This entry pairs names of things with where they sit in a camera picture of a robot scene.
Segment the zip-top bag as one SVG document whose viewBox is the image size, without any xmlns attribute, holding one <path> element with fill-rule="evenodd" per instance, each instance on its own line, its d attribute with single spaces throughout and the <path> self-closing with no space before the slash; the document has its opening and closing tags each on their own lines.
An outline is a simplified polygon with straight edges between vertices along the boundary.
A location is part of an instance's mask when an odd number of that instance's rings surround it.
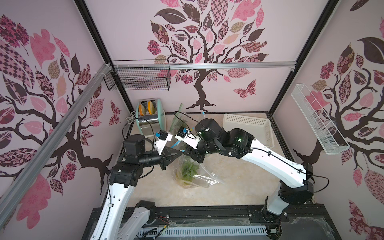
<svg viewBox="0 0 384 240">
<path fill-rule="evenodd" d="M 223 184 L 224 181 L 204 164 L 199 164 L 191 157 L 182 155 L 177 159 L 173 180 L 184 189 L 209 188 Z"/>
</svg>

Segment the pineapple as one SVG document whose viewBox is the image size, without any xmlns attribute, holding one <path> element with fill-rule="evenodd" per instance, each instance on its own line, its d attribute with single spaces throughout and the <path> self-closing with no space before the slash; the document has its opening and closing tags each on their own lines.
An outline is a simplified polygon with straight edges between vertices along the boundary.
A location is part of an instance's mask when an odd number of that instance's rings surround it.
<svg viewBox="0 0 384 240">
<path fill-rule="evenodd" d="M 192 182 L 198 174 L 200 166 L 191 160 L 183 160 L 177 170 L 177 177 L 185 182 Z"/>
</svg>

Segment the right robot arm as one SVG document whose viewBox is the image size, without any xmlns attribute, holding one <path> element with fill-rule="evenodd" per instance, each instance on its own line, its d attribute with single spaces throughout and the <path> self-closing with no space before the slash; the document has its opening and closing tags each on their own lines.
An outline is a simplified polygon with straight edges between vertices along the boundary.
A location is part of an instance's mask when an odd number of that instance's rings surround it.
<svg viewBox="0 0 384 240">
<path fill-rule="evenodd" d="M 302 205 L 314 195 L 314 185 L 310 182 L 312 165 L 286 159 L 245 130 L 226 131 L 215 120 L 203 119 L 197 123 L 194 134 L 189 128 L 180 128 L 177 139 L 187 144 L 185 155 L 198 163 L 202 163 L 206 155 L 218 153 L 252 163 L 278 178 L 278 188 L 266 198 L 263 207 L 265 219 L 276 219 L 288 206 Z"/>
</svg>

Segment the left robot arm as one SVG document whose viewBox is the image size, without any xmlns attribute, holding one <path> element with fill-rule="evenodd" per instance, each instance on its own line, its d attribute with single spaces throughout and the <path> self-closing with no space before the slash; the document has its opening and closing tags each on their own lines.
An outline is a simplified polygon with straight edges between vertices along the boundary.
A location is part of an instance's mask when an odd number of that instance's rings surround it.
<svg viewBox="0 0 384 240">
<path fill-rule="evenodd" d="M 166 146 L 172 138 L 171 133 L 159 131 L 153 141 L 143 135 L 131 135 L 125 139 L 125 150 L 111 170 L 107 198 L 90 235 L 91 240 L 133 240 L 145 224 L 155 221 L 155 203 L 140 201 L 130 218 L 122 222 L 128 201 L 144 168 L 158 165 L 165 170 L 183 154 Z"/>
</svg>

